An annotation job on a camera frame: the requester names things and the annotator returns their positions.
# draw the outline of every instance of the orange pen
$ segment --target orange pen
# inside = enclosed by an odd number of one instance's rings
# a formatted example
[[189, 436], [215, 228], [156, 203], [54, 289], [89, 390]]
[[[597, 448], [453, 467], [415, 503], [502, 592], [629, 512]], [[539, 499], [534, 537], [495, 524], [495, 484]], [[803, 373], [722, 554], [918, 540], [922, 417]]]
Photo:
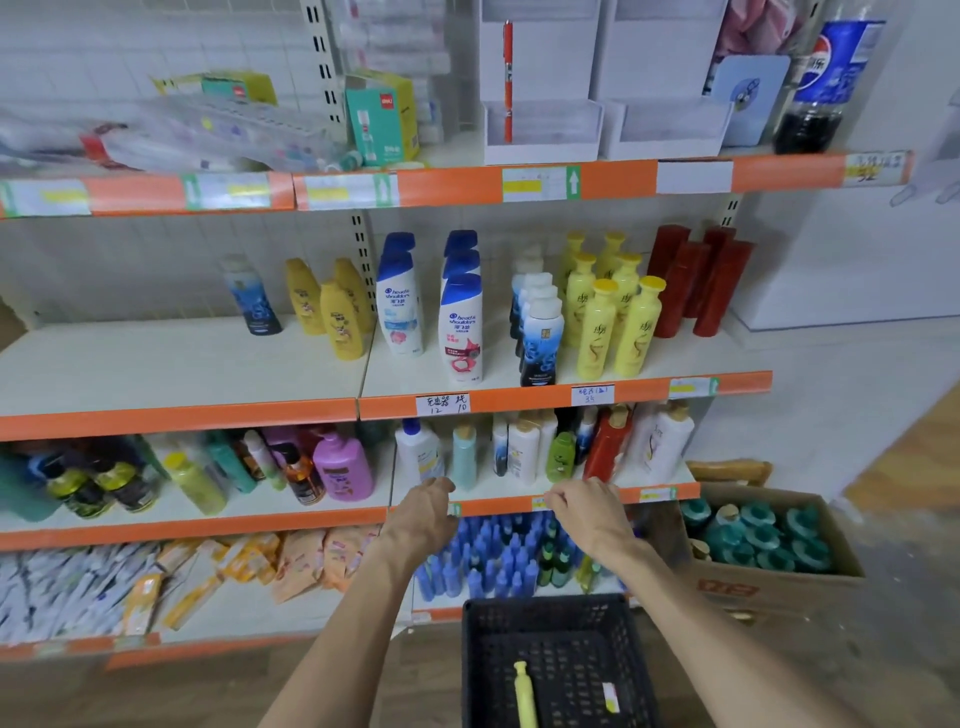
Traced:
[[503, 104], [507, 107], [507, 117], [503, 121], [503, 140], [507, 144], [514, 142], [514, 23], [510, 20], [503, 24]]

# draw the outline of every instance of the blue bottle cap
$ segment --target blue bottle cap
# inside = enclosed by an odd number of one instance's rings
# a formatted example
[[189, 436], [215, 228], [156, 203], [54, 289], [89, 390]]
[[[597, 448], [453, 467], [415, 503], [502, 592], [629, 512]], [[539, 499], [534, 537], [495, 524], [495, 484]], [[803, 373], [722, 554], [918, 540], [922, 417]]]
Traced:
[[483, 284], [475, 273], [464, 273], [459, 276], [450, 276], [446, 280], [444, 293], [440, 297], [440, 305], [459, 303], [475, 298], [483, 293]]

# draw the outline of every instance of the red bottle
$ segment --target red bottle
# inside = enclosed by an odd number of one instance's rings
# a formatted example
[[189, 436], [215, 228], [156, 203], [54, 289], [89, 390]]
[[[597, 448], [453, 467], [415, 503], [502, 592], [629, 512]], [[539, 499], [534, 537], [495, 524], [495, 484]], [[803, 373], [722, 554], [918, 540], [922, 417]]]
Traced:
[[633, 413], [626, 404], [615, 404], [600, 415], [593, 445], [584, 465], [584, 480], [598, 477], [609, 483], [619, 457], [626, 447]]

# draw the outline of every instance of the red cylindrical bottle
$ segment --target red cylindrical bottle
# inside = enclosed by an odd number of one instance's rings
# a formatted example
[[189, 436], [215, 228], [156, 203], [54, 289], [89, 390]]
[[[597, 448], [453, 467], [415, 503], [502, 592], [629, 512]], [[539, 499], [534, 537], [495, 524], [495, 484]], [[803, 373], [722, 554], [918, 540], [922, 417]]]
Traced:
[[666, 290], [660, 294], [663, 306], [654, 336], [669, 339], [677, 335], [684, 317], [684, 306], [690, 288], [701, 266], [707, 261], [707, 246], [703, 243], [683, 243], [666, 274]]
[[647, 275], [665, 279], [666, 272], [680, 246], [690, 237], [690, 228], [683, 225], [661, 225], [657, 228], [657, 237], [654, 238], [654, 250], [647, 261]]
[[616, 457], [630, 434], [632, 413], [626, 404], [615, 404], [600, 415], [590, 454], [584, 464], [584, 480], [598, 477], [609, 483], [616, 467]]
[[717, 264], [710, 273], [707, 282], [707, 299], [703, 310], [693, 326], [697, 336], [715, 336], [720, 330], [720, 322], [727, 313], [727, 306], [733, 298], [733, 291], [740, 282], [750, 253], [756, 246], [742, 240], [731, 240], [724, 246], [717, 258]]
[[686, 300], [686, 306], [684, 306], [685, 319], [695, 319], [700, 315], [700, 311], [704, 307], [704, 301], [707, 299], [707, 283], [710, 272], [716, 266], [720, 251], [735, 237], [735, 228], [721, 228], [719, 225], [708, 228], [704, 232], [704, 245], [709, 248], [707, 261], [704, 263], [700, 275], [693, 281], [693, 290], [690, 291], [690, 298]]

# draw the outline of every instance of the floor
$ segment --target floor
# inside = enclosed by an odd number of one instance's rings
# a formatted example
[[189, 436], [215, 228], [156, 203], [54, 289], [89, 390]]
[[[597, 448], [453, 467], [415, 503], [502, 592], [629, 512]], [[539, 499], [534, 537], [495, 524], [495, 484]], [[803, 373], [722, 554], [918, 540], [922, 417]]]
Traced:
[[[870, 575], [809, 619], [750, 629], [878, 728], [946, 728], [960, 716], [960, 385], [846, 493], [840, 514]], [[639, 633], [665, 728], [712, 723], [643, 615]], [[255, 726], [308, 642], [103, 672], [83, 658], [0, 666], [4, 728]], [[460, 725], [460, 626], [395, 639], [373, 726]]]

